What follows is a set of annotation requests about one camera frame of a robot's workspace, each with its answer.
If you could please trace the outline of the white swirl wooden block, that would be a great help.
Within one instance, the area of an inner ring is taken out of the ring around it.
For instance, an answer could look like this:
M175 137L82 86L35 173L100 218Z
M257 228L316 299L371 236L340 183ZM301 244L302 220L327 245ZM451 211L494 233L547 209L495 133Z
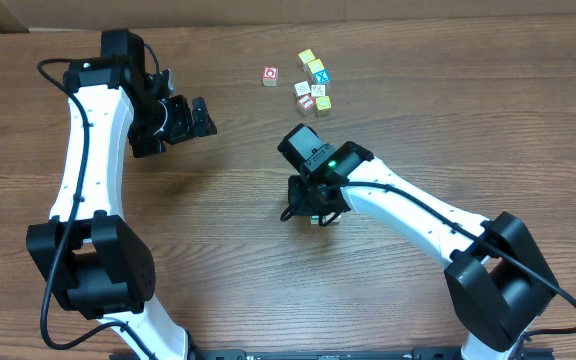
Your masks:
M301 81L295 83L294 93L297 98L310 94L311 93L310 83L308 81Z

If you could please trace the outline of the red letter wooden block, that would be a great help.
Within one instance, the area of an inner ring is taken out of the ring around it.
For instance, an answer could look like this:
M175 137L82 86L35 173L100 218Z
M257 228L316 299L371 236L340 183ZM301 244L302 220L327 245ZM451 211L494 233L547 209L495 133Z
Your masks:
M297 98L296 107L303 116L308 116L316 108L316 101L309 94L305 94Z

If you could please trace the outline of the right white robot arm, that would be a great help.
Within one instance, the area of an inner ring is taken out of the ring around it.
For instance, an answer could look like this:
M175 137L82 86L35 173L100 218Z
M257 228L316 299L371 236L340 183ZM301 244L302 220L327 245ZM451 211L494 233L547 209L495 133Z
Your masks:
M322 141L297 125L277 147L295 168L282 220L309 216L325 227L342 213L368 216L443 270L457 318L468 330L461 359L525 359L532 323L557 281L526 225L503 212L490 220L453 207L395 174L366 148Z

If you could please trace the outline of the white leaf wooden block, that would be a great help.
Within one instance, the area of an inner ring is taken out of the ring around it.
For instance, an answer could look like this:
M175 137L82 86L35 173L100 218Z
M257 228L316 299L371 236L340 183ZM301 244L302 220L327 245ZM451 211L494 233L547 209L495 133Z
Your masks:
M341 221L341 214L339 214L339 215L336 216L336 217L335 217L334 214L333 214L333 215L330 216L330 219L329 219L329 220L330 220L330 221L329 221L329 225L338 224L338 223Z

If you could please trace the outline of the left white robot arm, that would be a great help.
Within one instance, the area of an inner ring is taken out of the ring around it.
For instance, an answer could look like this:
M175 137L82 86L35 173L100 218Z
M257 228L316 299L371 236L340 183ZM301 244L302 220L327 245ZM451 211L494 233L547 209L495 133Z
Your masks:
M122 206L124 158L214 135L202 98L174 91L170 70L137 34L109 30L93 58L70 59L57 88L68 99L70 133L59 191L46 223L32 225L26 247L57 303L111 329L134 359L198 359L191 335L155 294L155 262L129 227Z

